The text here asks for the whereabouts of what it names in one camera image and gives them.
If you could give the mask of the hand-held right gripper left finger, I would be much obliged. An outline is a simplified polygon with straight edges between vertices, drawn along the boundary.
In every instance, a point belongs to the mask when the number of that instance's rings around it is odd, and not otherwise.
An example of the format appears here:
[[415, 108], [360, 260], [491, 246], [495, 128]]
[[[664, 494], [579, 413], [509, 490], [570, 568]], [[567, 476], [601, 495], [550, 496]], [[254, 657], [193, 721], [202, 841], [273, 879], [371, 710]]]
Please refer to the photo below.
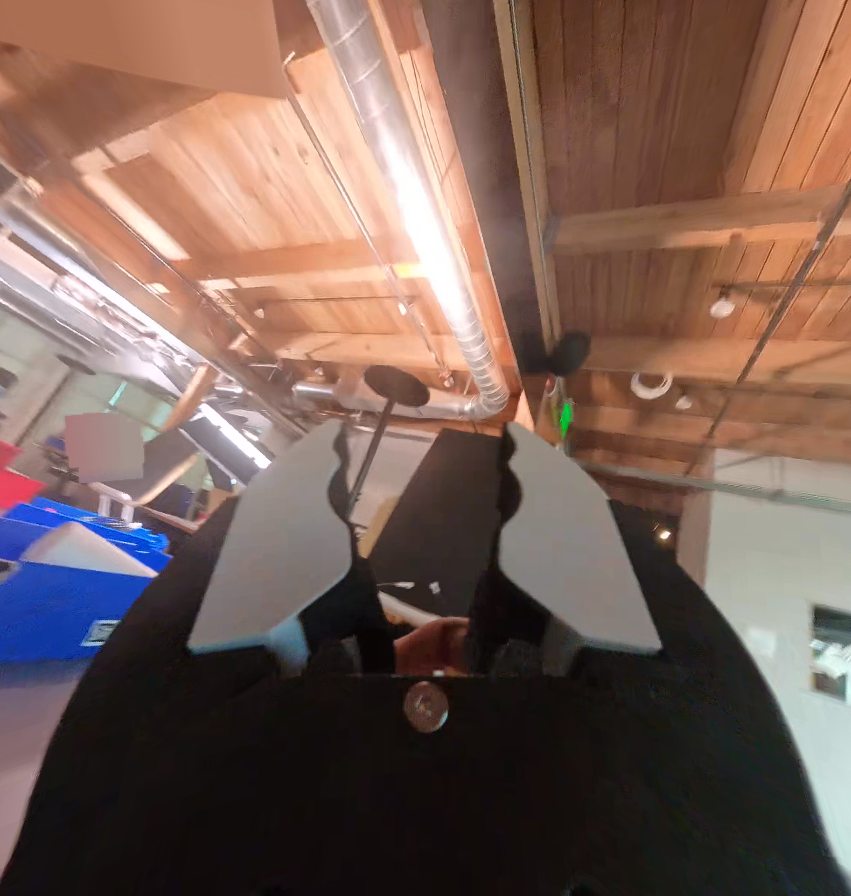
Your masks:
[[345, 484], [343, 425], [295, 442], [243, 491], [187, 640], [196, 655], [263, 647], [306, 666], [301, 614], [352, 565], [349, 527], [330, 498]]

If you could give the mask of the black disc floor stand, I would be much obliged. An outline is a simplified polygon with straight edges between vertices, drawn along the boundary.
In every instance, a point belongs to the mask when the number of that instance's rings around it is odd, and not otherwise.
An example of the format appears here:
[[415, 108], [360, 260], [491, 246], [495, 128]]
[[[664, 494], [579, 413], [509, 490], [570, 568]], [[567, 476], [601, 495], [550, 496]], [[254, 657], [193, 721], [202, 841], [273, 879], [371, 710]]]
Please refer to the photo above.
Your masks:
[[430, 400], [429, 389], [425, 384], [417, 377], [394, 366], [377, 364], [367, 367], [364, 371], [364, 382], [373, 392], [384, 399], [384, 407], [379, 414], [374, 434], [349, 489], [349, 500], [346, 509], [346, 515], [349, 520], [361, 496], [365, 480], [372, 468], [375, 454], [396, 406], [419, 409], [427, 405]]

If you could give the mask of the person's right hand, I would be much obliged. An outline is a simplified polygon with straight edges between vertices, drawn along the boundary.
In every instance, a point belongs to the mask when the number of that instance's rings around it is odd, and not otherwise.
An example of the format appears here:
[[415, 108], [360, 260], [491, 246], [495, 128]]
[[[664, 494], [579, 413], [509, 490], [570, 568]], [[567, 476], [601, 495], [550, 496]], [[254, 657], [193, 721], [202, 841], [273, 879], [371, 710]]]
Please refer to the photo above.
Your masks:
[[444, 617], [413, 629], [394, 641], [395, 674], [431, 677], [438, 672], [466, 676], [469, 620]]

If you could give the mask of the blue plastic storage bin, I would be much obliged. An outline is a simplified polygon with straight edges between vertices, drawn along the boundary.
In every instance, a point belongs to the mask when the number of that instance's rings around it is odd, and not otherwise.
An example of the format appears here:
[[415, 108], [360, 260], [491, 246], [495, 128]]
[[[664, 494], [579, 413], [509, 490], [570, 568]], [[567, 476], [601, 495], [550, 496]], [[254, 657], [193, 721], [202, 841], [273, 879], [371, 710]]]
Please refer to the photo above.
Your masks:
[[151, 532], [139, 522], [124, 521], [39, 497], [30, 503], [16, 504], [3, 513], [3, 519], [46, 529], [57, 528], [65, 522], [77, 522], [130, 554], [167, 554], [169, 549], [166, 535]]
[[[0, 664], [91, 657], [152, 578], [22, 563], [46, 528], [0, 517]], [[158, 574], [167, 554], [130, 554]]]

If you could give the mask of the studio light panel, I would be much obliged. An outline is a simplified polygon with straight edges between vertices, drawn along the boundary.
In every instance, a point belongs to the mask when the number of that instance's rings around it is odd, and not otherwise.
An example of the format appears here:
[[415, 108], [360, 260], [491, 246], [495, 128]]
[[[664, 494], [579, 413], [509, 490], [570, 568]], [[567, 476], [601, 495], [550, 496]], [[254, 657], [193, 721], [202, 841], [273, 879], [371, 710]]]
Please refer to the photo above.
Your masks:
[[209, 404], [200, 405], [179, 429], [206, 459], [215, 487], [243, 489], [272, 462], [257, 442]]

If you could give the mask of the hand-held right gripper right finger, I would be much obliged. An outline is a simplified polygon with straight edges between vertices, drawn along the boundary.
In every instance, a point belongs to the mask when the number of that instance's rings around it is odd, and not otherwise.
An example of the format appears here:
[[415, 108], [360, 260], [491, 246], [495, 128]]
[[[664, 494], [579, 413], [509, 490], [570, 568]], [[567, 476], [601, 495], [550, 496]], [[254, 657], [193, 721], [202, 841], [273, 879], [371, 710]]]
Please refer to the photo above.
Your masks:
[[655, 657], [663, 648], [609, 500], [581, 466], [519, 423], [503, 472], [517, 494], [497, 565], [544, 612], [542, 673], [567, 676], [582, 648]]

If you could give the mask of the black panel with pale edge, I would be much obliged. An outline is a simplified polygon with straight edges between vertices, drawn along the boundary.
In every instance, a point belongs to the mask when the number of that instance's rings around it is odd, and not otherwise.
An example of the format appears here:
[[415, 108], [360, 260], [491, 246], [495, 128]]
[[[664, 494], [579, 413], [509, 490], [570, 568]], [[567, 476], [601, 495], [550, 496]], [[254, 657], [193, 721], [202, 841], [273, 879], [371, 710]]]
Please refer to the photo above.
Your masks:
[[135, 506], [158, 497], [195, 464], [197, 445], [181, 429], [156, 435], [143, 444], [143, 468], [130, 494]]

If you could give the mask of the silver ventilation duct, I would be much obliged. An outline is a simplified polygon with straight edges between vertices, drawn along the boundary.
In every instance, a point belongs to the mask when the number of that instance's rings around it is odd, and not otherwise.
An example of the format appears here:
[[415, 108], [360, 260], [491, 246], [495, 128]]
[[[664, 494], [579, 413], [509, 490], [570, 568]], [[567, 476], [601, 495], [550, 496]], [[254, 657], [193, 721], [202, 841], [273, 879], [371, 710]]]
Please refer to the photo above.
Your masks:
[[416, 109], [402, 85], [397, 55], [387, 46], [371, 2], [307, 1], [306, 6], [476, 387], [475, 396], [454, 400], [462, 402], [465, 419], [494, 417], [506, 408], [509, 388]]

